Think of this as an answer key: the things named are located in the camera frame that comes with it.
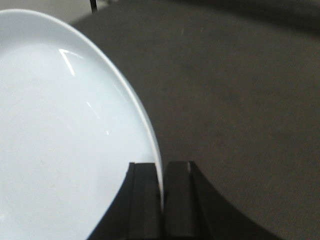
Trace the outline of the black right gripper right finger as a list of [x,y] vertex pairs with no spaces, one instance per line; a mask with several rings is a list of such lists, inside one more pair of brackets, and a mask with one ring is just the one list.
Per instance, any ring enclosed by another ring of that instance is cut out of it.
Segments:
[[171,161],[164,177],[167,240],[276,240],[230,204],[194,162]]

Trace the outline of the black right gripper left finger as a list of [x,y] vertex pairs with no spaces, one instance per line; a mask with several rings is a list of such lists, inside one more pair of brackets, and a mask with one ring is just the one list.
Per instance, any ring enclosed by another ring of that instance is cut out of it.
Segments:
[[161,194],[154,163],[133,163],[89,240],[160,240]]

